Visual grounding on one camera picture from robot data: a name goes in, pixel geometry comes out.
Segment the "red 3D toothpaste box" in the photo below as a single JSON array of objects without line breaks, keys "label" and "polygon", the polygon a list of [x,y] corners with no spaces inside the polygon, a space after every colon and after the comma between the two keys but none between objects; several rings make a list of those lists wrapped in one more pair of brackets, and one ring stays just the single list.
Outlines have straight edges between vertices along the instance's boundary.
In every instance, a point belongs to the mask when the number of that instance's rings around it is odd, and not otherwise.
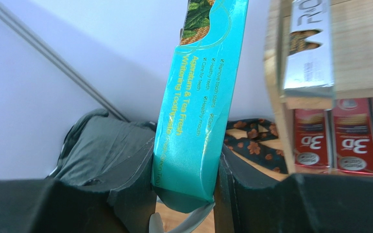
[{"label": "red 3D toothpaste box", "polygon": [[373,175],[373,124],[367,98],[339,99],[332,110],[336,169]]},{"label": "red 3D toothpaste box", "polygon": [[297,172],[329,173],[327,112],[317,109],[294,111],[294,157]]}]

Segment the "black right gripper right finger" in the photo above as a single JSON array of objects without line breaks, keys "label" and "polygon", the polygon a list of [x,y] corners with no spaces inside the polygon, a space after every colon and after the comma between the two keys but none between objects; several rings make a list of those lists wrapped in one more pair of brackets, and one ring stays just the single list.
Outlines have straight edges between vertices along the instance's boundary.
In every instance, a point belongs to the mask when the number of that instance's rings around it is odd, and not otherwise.
[{"label": "black right gripper right finger", "polygon": [[238,158],[220,158],[218,233],[373,233],[373,177],[292,174],[277,181]]}]

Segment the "silver teal Oral toothpaste box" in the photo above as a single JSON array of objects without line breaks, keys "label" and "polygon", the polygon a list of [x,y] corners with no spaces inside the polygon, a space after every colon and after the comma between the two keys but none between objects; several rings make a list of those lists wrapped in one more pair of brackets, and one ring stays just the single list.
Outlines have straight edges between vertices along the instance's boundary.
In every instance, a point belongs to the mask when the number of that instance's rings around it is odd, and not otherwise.
[{"label": "silver teal Oral toothpaste box", "polygon": [[328,0],[294,0],[283,90],[292,97],[334,97]]}]

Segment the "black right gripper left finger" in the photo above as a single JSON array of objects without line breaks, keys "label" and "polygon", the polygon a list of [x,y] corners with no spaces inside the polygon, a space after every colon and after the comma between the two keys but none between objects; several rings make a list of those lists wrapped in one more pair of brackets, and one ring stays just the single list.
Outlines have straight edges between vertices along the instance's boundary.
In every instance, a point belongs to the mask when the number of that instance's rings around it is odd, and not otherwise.
[{"label": "black right gripper left finger", "polygon": [[0,233],[146,233],[155,212],[153,141],[82,186],[0,181]]}]

